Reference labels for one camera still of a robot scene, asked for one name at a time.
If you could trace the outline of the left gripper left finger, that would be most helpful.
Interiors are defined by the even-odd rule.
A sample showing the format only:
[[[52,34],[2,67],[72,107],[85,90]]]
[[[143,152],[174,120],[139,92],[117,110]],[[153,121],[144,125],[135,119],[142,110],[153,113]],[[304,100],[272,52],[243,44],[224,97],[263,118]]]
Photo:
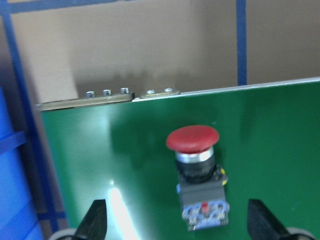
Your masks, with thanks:
[[[76,240],[104,240],[108,218],[105,199],[94,200],[74,233]]]

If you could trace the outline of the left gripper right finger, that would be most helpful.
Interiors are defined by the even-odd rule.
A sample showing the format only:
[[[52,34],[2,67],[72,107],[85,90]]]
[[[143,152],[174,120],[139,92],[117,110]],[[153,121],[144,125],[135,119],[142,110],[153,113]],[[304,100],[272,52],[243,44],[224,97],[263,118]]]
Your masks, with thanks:
[[[259,199],[249,199],[247,231],[252,240],[284,240],[290,233]]]

